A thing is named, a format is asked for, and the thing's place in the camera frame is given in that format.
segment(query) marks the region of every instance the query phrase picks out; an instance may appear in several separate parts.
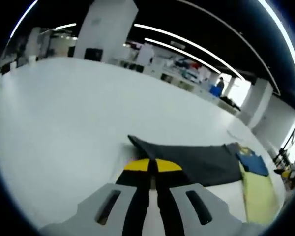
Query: office desk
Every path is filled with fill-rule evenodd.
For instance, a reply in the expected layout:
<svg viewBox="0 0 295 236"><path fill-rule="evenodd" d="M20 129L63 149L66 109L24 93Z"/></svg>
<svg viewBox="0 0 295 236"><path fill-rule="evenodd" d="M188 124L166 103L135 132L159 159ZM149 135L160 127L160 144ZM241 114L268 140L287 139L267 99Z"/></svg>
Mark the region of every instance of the office desk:
<svg viewBox="0 0 295 236"><path fill-rule="evenodd" d="M128 134L166 145L221 145L240 138L263 157L283 204L283 182L251 131L180 88L75 58L25 65L1 76L0 83L1 176L38 228L73 216L78 203L116 181L134 156ZM208 189L245 221L241 187L238 181Z"/></svg>

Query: yellow cloth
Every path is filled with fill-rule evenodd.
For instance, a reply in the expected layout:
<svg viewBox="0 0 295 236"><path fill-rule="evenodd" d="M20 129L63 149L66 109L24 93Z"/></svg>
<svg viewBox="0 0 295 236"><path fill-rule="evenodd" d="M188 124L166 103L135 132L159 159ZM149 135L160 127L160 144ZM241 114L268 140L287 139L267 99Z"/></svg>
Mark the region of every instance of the yellow cloth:
<svg viewBox="0 0 295 236"><path fill-rule="evenodd" d="M247 222L267 225L274 220L279 204L269 176L246 172L239 163L243 178L243 192Z"/></svg>

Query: ceiling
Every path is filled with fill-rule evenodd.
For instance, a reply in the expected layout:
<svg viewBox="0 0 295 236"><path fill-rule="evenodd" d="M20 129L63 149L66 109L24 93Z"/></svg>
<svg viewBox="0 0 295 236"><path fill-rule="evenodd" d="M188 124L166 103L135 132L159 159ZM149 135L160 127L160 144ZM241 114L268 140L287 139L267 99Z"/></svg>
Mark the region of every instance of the ceiling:
<svg viewBox="0 0 295 236"><path fill-rule="evenodd" d="M263 9L257 0L188 0L225 21L260 55L275 83L264 65L247 44L232 30L209 14L176 0L134 0L139 12L134 23L165 30L213 52L248 80L257 77L267 79L272 86L279 88L281 99L295 108L295 66L291 53L278 27ZM61 25L77 23L73 33L78 36L89 5L93 0L80 1L79 3L64 4L63 1L39 0L37 6L30 12L20 25L16 35L28 34L32 27L55 28ZM14 8L9 13L11 24L7 32L11 32L10 25L14 25L22 15L31 0L24 1L23 5ZM282 11L284 26L288 25L290 33L295 32L295 8L286 1L278 0L276 5ZM133 27L129 39L144 42L144 38L151 38L170 44L173 38L147 29ZM232 72L216 59L199 49L182 43L185 51L218 67L223 72Z"/></svg>

